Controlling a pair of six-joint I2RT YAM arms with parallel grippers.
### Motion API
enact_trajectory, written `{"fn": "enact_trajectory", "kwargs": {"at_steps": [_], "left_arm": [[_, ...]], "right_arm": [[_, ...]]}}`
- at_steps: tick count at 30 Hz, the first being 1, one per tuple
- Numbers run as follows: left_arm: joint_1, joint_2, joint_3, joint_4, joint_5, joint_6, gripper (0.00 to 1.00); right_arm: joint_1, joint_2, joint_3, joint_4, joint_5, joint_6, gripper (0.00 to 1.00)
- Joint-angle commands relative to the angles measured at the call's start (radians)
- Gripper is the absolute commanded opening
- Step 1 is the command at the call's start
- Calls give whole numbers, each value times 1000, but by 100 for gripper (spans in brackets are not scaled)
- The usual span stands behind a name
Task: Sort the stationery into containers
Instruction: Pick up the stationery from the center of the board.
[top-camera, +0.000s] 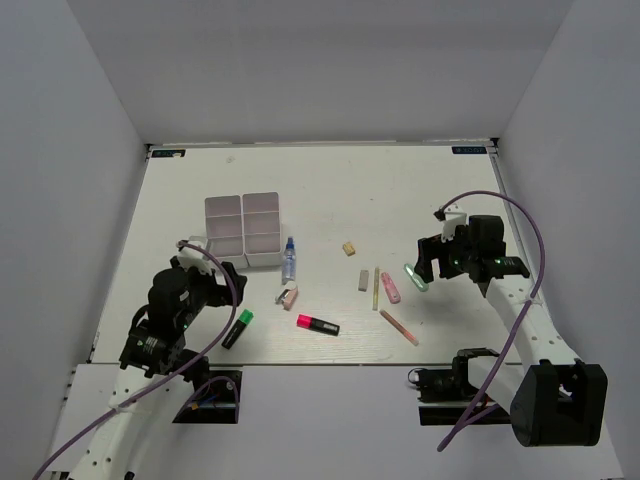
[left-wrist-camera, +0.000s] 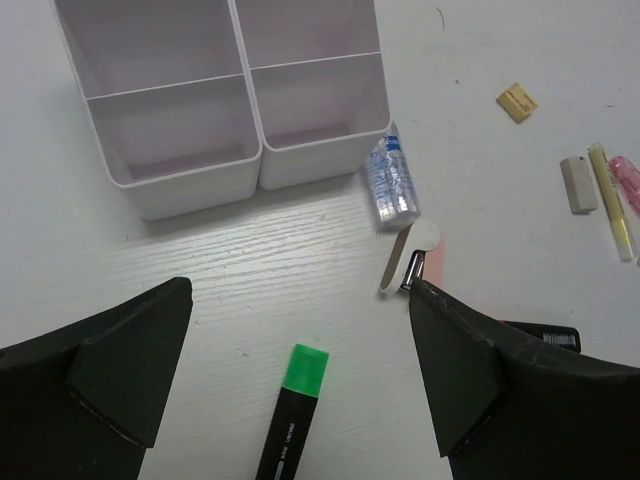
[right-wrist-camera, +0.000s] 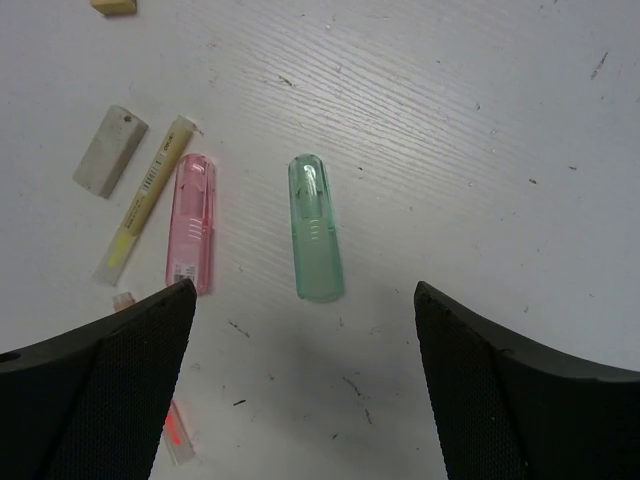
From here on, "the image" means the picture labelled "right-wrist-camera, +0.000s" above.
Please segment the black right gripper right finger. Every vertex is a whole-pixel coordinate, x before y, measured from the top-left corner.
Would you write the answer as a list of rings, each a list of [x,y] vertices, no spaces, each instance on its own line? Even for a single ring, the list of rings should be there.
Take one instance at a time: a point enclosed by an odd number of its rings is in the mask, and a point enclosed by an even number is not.
[[[414,308],[448,478],[638,478],[638,372],[540,344],[424,281]]]

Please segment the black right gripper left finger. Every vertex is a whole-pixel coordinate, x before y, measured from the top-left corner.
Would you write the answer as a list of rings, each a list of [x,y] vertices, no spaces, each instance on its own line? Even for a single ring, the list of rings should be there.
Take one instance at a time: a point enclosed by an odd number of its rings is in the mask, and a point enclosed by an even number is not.
[[[149,477],[196,309],[181,280],[1,355],[4,479]]]

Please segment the yellow beige eraser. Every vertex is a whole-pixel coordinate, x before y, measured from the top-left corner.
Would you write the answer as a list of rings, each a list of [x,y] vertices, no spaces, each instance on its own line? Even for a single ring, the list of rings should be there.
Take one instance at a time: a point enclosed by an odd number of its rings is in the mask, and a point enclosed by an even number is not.
[[[136,0],[91,0],[90,5],[104,16],[132,15],[137,12]]]

